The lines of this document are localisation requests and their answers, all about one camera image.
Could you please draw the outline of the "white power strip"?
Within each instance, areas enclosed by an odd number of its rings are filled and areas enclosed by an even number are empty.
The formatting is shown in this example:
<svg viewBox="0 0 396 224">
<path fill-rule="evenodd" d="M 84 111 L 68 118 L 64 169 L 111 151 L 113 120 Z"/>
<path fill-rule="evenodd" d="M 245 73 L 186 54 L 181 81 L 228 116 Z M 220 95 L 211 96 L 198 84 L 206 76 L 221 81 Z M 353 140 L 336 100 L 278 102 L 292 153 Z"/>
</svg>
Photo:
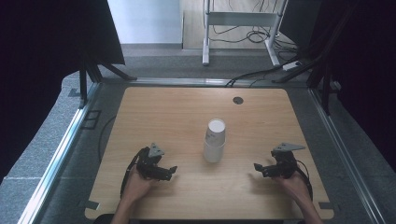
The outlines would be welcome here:
<svg viewBox="0 0 396 224">
<path fill-rule="evenodd" d="M 282 68 L 283 68 L 284 71 L 289 71 L 289 70 L 297 68 L 301 64 L 302 63 L 299 62 L 299 61 L 294 61 L 292 63 L 287 63 L 287 64 L 283 65 Z"/>
</svg>

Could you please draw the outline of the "white metal stand frame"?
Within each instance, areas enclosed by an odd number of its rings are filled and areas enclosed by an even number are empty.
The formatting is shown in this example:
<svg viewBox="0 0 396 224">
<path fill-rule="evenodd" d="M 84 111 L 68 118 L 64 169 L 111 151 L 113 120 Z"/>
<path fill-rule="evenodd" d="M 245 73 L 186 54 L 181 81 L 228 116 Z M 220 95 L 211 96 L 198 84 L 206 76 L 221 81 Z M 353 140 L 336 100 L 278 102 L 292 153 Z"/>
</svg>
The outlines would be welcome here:
<svg viewBox="0 0 396 224">
<path fill-rule="evenodd" d="M 268 12 L 221 12 L 210 9 L 211 0 L 204 0 L 204 26 L 205 35 L 203 40 L 202 64 L 209 65 L 209 27 L 219 26 L 256 26 L 270 28 L 270 36 L 264 41 L 265 47 L 273 65 L 279 65 L 276 57 L 274 43 L 276 34 L 279 30 L 283 13 L 286 9 L 288 0 L 282 0 L 280 9 L 277 13 Z"/>
</svg>

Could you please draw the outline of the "person's right hand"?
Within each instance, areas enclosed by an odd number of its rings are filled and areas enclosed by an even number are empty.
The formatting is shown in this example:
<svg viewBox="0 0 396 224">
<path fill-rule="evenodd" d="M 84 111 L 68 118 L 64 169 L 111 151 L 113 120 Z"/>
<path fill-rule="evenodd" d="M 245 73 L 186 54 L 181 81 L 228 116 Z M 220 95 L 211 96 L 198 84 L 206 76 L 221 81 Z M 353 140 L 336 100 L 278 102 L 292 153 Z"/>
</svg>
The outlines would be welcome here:
<svg viewBox="0 0 396 224">
<path fill-rule="evenodd" d="M 311 198 L 303 177 L 295 172 L 290 178 L 273 177 L 273 180 L 299 205 L 310 203 Z"/>
</svg>

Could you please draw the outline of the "aluminium rail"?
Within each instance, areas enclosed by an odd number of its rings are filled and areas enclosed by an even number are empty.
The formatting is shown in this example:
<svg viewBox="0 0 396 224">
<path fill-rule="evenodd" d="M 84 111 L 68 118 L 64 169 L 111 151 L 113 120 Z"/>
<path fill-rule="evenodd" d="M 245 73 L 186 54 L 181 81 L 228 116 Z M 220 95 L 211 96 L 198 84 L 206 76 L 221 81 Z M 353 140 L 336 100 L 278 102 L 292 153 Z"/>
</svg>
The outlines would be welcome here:
<svg viewBox="0 0 396 224">
<path fill-rule="evenodd" d="M 369 190 L 361 172 L 359 171 L 357 165 L 351 158 L 347 146 L 342 139 L 340 133 L 338 132 L 335 124 L 330 115 L 328 115 L 321 106 L 321 100 L 319 94 L 316 90 L 309 89 L 308 94 L 311 96 L 314 105 L 318 111 L 318 114 L 329 133 L 330 138 L 334 144 L 334 147 L 339 155 L 341 162 L 343 163 L 346 172 L 354 186 L 361 203 L 371 220 L 372 224 L 387 224 L 384 216 L 375 201 L 374 195 Z"/>
<path fill-rule="evenodd" d="M 18 159 L 13 175 L 7 177 L 20 184 L 14 188 L 21 197 L 21 213 L 17 215 L 16 224 L 33 224 L 49 195 L 99 84 L 88 83 L 85 91 L 83 86 L 80 84 L 78 89 L 87 94 L 86 103 L 79 95 L 68 99 L 66 87 L 63 88 L 60 99 Z"/>
<path fill-rule="evenodd" d="M 195 87 L 225 87 L 230 86 L 229 79 L 221 78 L 158 78 L 139 77 L 130 81 L 131 85 L 146 86 L 195 86 Z"/>
</svg>

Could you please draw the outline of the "black tripod stand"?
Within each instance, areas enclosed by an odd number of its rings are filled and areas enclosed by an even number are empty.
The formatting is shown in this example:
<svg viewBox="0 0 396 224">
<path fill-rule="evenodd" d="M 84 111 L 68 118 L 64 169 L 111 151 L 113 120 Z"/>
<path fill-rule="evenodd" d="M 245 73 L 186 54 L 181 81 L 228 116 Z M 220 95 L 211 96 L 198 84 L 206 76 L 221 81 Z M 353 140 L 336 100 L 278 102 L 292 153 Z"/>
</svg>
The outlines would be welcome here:
<svg viewBox="0 0 396 224">
<path fill-rule="evenodd" d="M 88 103 L 87 77 L 89 77 L 93 83 L 100 83 L 103 79 L 102 73 L 99 70 L 100 65 L 124 80 L 136 81 L 136 77 L 127 75 L 113 64 L 107 63 L 98 57 L 91 57 L 89 54 L 82 53 L 80 55 L 80 67 L 78 71 L 80 85 L 80 108 L 84 108 Z"/>
<path fill-rule="evenodd" d="M 345 30 L 360 0 L 340 1 L 341 9 L 335 14 L 330 25 L 313 45 L 304 50 L 304 54 L 314 54 L 314 57 L 301 68 L 294 70 L 284 77 L 273 80 L 273 83 L 286 83 L 311 69 L 312 73 L 309 75 L 305 84 L 309 89 L 315 89 L 319 83 L 322 83 L 320 104 L 327 115 L 330 114 L 329 97 L 332 92 L 331 58 L 335 54 L 335 46 L 339 42 L 340 36 Z"/>
</svg>

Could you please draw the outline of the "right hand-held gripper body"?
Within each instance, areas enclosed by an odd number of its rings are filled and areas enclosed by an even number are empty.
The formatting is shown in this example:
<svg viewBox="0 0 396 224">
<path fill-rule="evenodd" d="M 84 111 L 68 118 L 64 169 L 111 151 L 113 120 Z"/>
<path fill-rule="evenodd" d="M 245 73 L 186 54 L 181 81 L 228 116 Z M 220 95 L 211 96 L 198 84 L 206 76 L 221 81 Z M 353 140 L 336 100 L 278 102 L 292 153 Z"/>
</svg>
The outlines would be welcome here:
<svg viewBox="0 0 396 224">
<path fill-rule="evenodd" d="M 271 155 L 276 159 L 276 176 L 290 178 L 294 172 L 300 170 L 293 151 L 301 149 L 304 149 L 304 146 L 290 143 L 281 143 L 273 148 Z"/>
</svg>

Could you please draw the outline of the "person's left hand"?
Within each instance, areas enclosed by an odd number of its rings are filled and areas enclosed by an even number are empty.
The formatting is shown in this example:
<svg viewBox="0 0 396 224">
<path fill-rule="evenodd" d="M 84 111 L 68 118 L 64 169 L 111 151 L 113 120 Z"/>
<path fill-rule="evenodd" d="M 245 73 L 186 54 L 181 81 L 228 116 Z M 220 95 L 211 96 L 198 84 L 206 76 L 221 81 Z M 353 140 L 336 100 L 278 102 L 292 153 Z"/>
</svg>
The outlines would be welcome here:
<svg viewBox="0 0 396 224">
<path fill-rule="evenodd" d="M 135 166 L 133 166 L 121 198 L 125 202 L 135 203 L 143 198 L 156 182 L 156 179 L 143 178 Z"/>
</svg>

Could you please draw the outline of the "black curtain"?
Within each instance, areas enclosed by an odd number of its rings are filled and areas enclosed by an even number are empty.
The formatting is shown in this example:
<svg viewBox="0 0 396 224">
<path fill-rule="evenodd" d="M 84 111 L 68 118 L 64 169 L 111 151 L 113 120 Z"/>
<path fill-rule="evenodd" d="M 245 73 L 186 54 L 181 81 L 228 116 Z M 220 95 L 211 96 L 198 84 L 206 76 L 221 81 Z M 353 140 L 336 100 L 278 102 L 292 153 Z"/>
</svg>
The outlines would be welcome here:
<svg viewBox="0 0 396 224">
<path fill-rule="evenodd" d="M 0 0 L 0 183 L 84 56 L 124 63 L 108 0 Z"/>
<path fill-rule="evenodd" d="M 280 32 L 315 58 L 348 7 L 332 47 L 338 99 L 396 173 L 396 0 L 289 0 Z"/>
</svg>

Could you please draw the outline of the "black rectangular floor frame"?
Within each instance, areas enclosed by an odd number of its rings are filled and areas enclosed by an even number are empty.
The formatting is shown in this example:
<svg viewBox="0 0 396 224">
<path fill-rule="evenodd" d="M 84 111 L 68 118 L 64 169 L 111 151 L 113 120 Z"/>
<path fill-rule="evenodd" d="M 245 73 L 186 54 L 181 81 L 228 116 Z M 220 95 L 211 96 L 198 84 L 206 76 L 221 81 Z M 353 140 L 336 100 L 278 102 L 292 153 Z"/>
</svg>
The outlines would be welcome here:
<svg viewBox="0 0 396 224">
<path fill-rule="evenodd" d="M 99 122 L 101 116 L 101 110 L 90 110 L 87 112 L 81 128 L 83 130 L 94 130 Z"/>
</svg>

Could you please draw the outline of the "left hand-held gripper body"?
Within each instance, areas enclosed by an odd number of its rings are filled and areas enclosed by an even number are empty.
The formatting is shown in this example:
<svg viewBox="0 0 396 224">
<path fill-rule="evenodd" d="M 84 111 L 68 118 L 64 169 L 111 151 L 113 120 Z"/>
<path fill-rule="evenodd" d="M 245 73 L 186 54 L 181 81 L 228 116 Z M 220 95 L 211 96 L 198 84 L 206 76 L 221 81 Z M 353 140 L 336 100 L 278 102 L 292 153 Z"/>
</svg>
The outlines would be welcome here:
<svg viewBox="0 0 396 224">
<path fill-rule="evenodd" d="M 149 147 L 142 148 L 137 154 L 136 169 L 145 179 L 154 179 L 162 175 L 162 168 L 158 166 L 164 152 L 152 143 Z"/>
</svg>

